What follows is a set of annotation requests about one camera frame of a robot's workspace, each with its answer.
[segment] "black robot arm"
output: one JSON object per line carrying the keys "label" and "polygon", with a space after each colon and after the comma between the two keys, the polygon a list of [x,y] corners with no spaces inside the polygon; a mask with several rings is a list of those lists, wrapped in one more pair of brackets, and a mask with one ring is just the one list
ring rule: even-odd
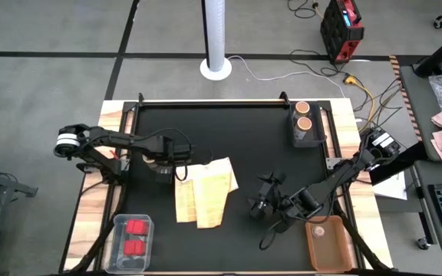
{"label": "black robot arm", "polygon": [[77,164],[81,171],[88,173],[99,169],[106,179],[120,177],[122,163],[120,159],[110,159],[101,154],[95,149],[97,146],[139,151],[145,159],[172,168],[178,164],[185,164],[190,159],[192,146],[188,139],[187,144],[177,145],[168,137],[156,135],[158,133],[159,131],[147,136],[137,136],[106,130],[99,126],[89,127],[84,124],[65,126],[59,130],[54,154],[68,159],[80,158],[84,161]]}
{"label": "black robot arm", "polygon": [[[334,166],[330,176],[320,183],[310,186],[325,187],[326,197],[317,200],[310,193],[309,186],[304,186],[292,195],[284,195],[279,191],[280,185],[285,178],[283,173],[271,174],[269,178],[262,178],[264,183],[259,191],[259,199],[252,203],[250,215],[255,220],[261,220],[267,213],[267,207],[272,211],[272,220],[276,221],[273,227],[274,235],[287,231],[296,221],[307,222],[323,209],[323,205],[331,199],[331,206],[335,215],[339,215],[344,222],[344,227],[348,230],[352,240],[361,249],[363,255],[369,260],[375,269],[388,269],[381,263],[375,254],[365,244],[364,240],[352,227],[345,213],[339,204],[334,204],[335,192],[339,186],[348,186],[353,183],[360,171],[370,171],[374,168],[392,162],[399,153],[400,146],[388,133],[383,130],[367,130],[361,135],[359,151],[351,159],[343,159]],[[264,238],[259,247],[267,249],[269,245],[262,247]]]}

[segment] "black wire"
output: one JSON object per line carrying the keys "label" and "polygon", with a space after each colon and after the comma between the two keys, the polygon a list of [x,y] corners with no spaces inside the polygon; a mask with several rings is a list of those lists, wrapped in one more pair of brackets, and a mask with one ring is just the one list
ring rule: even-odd
{"label": "black wire", "polygon": [[356,181],[364,183],[364,184],[373,184],[373,183],[371,183],[369,181],[364,181],[364,180],[359,180],[359,179],[356,179]]}
{"label": "black wire", "polygon": [[378,116],[376,117],[376,124],[378,126],[380,126],[380,117],[381,117],[381,113],[383,112],[383,110],[385,109],[389,109],[389,110],[395,110],[395,112],[392,113],[392,115],[395,115],[400,109],[402,109],[402,107],[387,107],[388,103],[391,101],[391,99],[393,97],[395,97],[395,95],[398,93],[399,90],[395,91],[393,94],[391,94],[390,96],[387,97],[387,99],[385,100],[385,103],[381,102],[382,96],[380,96],[380,100],[379,100],[379,104],[380,104],[380,110],[378,112]]}
{"label": "black wire", "polygon": [[[320,54],[317,51],[313,51],[313,50],[302,50],[302,49],[296,49],[296,50],[293,50],[291,53],[289,53],[289,61],[291,61],[294,64],[298,64],[298,65],[302,65],[302,66],[307,67],[311,72],[313,72],[313,74],[316,74],[316,75],[321,76],[321,77],[334,77],[334,76],[336,76],[338,74],[349,74],[349,73],[347,73],[347,72],[342,70],[342,69],[344,69],[344,66],[346,64],[343,64],[342,67],[340,67],[340,69],[337,68],[337,66],[335,64],[332,64],[332,67],[322,67],[322,68],[320,68],[320,71],[317,72],[311,66],[309,66],[307,63],[302,62],[302,61],[294,60],[292,58],[292,55],[294,55],[295,52],[312,53],[312,54],[318,55],[320,57],[327,57],[327,59],[328,59],[328,55]],[[324,70],[329,70],[332,73],[331,74],[327,74],[327,73],[324,72]]]}
{"label": "black wire", "polygon": [[82,196],[83,194],[85,194],[86,192],[88,192],[89,190],[93,189],[94,187],[104,183],[105,180],[102,179],[100,182],[96,182],[95,184],[93,184],[92,186],[88,186],[86,189],[84,189],[83,191],[80,192],[80,196]]}
{"label": "black wire", "polygon": [[[305,7],[305,5],[308,4],[308,0],[305,0],[305,1],[303,2],[303,4],[300,4],[297,8],[291,8],[291,6],[289,5],[289,3],[290,3],[291,1],[293,1],[293,0],[288,0],[288,1],[287,1],[287,3],[288,3],[288,9],[289,9],[289,11],[294,12],[295,17],[297,17],[297,18],[302,18],[302,19],[309,19],[309,18],[313,18],[313,17],[315,17],[315,15],[316,15],[316,11],[315,11],[313,8],[306,8],[306,7]],[[306,16],[298,15],[298,12],[299,12],[299,11],[309,11],[310,14],[309,14],[309,15],[306,15]]]}
{"label": "black wire", "polygon": [[19,183],[18,179],[16,178],[16,176],[12,175],[11,173],[7,173],[7,172],[0,172],[0,176],[4,176],[7,179],[9,179],[10,181],[15,181],[16,183]]}
{"label": "black wire", "polygon": [[[390,90],[391,85],[388,86],[388,88],[387,88],[387,90],[385,90],[385,92],[383,92],[383,93],[381,93],[381,94],[379,95],[380,99],[383,97],[383,95],[384,95],[385,93],[387,93],[387,92]],[[364,125],[365,127],[366,127],[370,122],[373,122],[373,121],[374,121],[374,118],[375,118],[377,115],[378,115],[378,119],[379,119],[379,117],[380,117],[381,112],[383,111],[383,109],[386,107],[386,105],[387,105],[388,102],[391,100],[391,98],[394,97],[394,96],[398,93],[398,91],[400,91],[400,90],[396,90],[392,95],[388,96],[388,97],[386,98],[386,100],[385,100],[385,103],[382,103],[381,101],[379,102],[380,107],[379,107],[379,108],[378,108],[378,109],[377,109],[377,110],[371,115],[369,121],[368,121],[368,120],[366,121],[366,124]],[[401,109],[401,107],[390,107],[390,109]]]}
{"label": "black wire", "polygon": [[381,127],[384,125],[384,123],[386,123],[390,118],[392,118],[399,110],[401,109],[401,107],[397,110],[395,110],[390,116],[388,116],[388,118],[386,118],[383,122],[381,122],[378,127]]}
{"label": "black wire", "polygon": [[214,160],[214,153],[213,153],[213,151],[210,148],[208,148],[208,150],[209,150],[209,153],[210,153],[209,161],[203,163],[203,165],[209,165]]}
{"label": "black wire", "polygon": [[[273,243],[274,240],[275,240],[275,230],[274,230],[274,228],[275,228],[279,223],[281,223],[281,222],[282,222],[282,221],[277,221],[276,223],[274,223],[273,225],[271,225],[271,226],[266,230],[266,232],[264,233],[264,235],[262,235],[262,238],[260,239],[260,242],[259,242],[259,249],[260,249],[260,250],[266,250],[267,248],[269,248],[269,247],[272,245],[272,243]],[[269,243],[268,243],[266,246],[262,246],[262,244],[264,243],[264,241],[265,241],[266,238],[267,238],[267,235],[268,235],[270,232],[272,232],[272,236],[271,236],[271,238],[270,238]]]}
{"label": "black wire", "polygon": [[187,169],[187,163],[186,162],[185,162],[185,164],[183,164],[184,175],[183,175],[182,179],[180,179],[180,177],[178,177],[178,175],[176,174],[176,168],[174,168],[174,169],[175,169],[175,178],[178,179],[178,181],[182,182],[183,180],[187,179],[187,174],[189,172],[188,172],[188,169]]}
{"label": "black wire", "polygon": [[377,95],[376,97],[372,97],[372,98],[369,99],[369,100],[366,100],[363,104],[361,104],[360,106],[354,108],[354,112],[361,111],[365,104],[371,102],[372,100],[375,100],[375,99],[381,97],[381,95],[386,94],[388,91],[390,91],[390,90],[393,89],[394,87],[399,86],[400,84],[396,84],[396,85],[392,86],[392,85],[395,83],[395,81],[398,81],[398,80],[400,80],[399,77],[396,78],[396,79],[394,79],[394,80],[390,83],[390,85],[388,85],[388,87],[387,87],[383,92],[381,92],[379,95]]}

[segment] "clear plastic container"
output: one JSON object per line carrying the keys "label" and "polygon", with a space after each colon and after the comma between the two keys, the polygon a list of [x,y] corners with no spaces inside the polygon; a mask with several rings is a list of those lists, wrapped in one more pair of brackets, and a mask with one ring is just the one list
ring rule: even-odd
{"label": "clear plastic container", "polygon": [[[319,222],[324,218],[315,216],[312,221]],[[331,215],[322,224],[307,222],[305,227],[310,259],[316,271],[344,272],[352,269],[342,218]]]}
{"label": "clear plastic container", "polygon": [[295,126],[298,120],[295,120],[293,116],[296,103],[292,103],[289,108],[288,125],[289,132],[294,147],[315,147],[320,146],[327,137],[323,129],[322,115],[320,114],[320,106],[316,103],[308,103],[309,112],[306,114],[305,120],[310,120],[309,128],[298,135],[298,130],[295,130]]}
{"label": "clear plastic container", "polygon": [[154,224],[148,215],[116,215],[112,249],[105,271],[135,274],[150,265]]}

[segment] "gray carpet floor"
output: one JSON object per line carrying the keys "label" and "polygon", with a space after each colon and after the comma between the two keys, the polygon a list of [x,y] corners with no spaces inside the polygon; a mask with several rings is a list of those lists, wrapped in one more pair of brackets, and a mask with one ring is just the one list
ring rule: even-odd
{"label": "gray carpet floor", "polygon": [[[431,54],[442,45],[442,29],[432,28],[442,1],[355,0],[363,14],[365,39],[356,54]],[[0,1],[0,51],[117,52],[131,0]],[[299,0],[292,2],[297,6]],[[321,10],[328,1],[320,1]],[[142,0],[127,52],[203,53],[200,2]],[[288,54],[296,48],[325,52],[318,18],[300,19],[285,0],[226,0],[226,52]],[[343,97],[329,80],[300,74],[260,81],[243,62],[221,82],[199,74],[201,60],[126,59],[115,100],[267,98],[286,91],[290,97]],[[304,67],[289,61],[247,61],[260,78],[277,77]],[[328,66],[309,61],[314,68]],[[54,157],[58,129],[72,123],[97,123],[114,59],[0,57],[0,171],[39,188],[37,197],[12,203],[0,234],[0,272],[39,275],[57,272],[72,220],[82,174],[74,161]],[[378,95],[395,79],[387,61],[353,61],[345,71],[358,76]],[[358,106],[364,94],[331,77]],[[400,94],[391,106],[403,107]],[[356,113],[366,117],[369,106]],[[383,121],[391,113],[383,114]],[[417,142],[405,109],[383,127],[405,146]],[[382,213],[397,268],[442,274],[438,246],[419,251],[424,235],[417,215]]]}

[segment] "white paper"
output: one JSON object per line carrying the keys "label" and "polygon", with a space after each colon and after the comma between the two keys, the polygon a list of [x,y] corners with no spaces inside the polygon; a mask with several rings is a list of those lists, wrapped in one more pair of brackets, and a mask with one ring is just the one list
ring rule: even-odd
{"label": "white paper", "polygon": [[407,200],[404,172],[400,172],[383,182],[373,186],[374,194],[394,199]]}

